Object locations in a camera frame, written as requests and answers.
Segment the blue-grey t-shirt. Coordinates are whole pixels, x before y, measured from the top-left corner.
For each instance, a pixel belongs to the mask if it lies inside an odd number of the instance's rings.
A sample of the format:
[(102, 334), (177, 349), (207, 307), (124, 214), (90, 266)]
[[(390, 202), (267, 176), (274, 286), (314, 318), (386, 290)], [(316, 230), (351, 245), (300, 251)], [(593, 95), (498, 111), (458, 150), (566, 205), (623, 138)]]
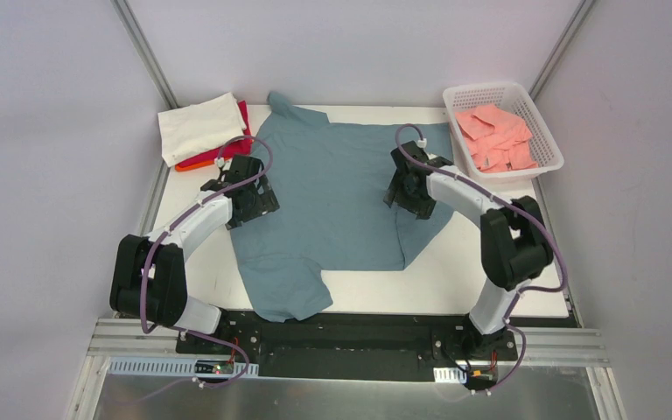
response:
[(254, 312), (271, 322), (302, 320), (333, 302), (323, 271), (403, 270), (446, 226), (453, 214), (447, 205), (419, 220), (383, 199), (398, 142), (424, 135), (429, 153), (450, 158), (451, 135), (444, 123), (332, 122), (278, 92), (268, 103), (252, 154), (272, 162), (267, 177), (279, 208), (230, 235)]

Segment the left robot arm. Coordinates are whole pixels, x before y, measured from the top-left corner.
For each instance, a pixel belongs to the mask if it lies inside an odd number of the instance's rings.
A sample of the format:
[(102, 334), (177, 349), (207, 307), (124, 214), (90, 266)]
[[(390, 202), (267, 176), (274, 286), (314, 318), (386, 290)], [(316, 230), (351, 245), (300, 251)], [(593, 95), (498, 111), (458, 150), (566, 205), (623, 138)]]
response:
[(237, 155), (218, 178), (208, 180), (179, 214), (161, 227), (119, 243), (109, 296), (112, 310), (162, 326), (199, 332), (211, 354), (225, 352), (232, 331), (222, 309), (191, 297), (186, 262), (215, 230), (233, 229), (275, 212), (277, 197), (261, 159)]

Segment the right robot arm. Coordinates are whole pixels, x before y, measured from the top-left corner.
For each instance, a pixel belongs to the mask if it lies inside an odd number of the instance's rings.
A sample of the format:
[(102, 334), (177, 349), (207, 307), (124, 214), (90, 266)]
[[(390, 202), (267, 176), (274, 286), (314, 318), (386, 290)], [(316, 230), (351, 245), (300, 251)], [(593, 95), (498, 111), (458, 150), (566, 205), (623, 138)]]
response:
[(390, 153), (395, 173), (384, 202), (419, 220), (442, 203), (479, 229), (480, 261), (486, 281), (462, 327), (463, 350), (475, 359), (491, 353), (506, 331), (516, 295), (551, 265), (553, 249), (542, 232), (535, 199), (506, 201), (475, 184), (443, 157), (430, 158), (415, 142)]

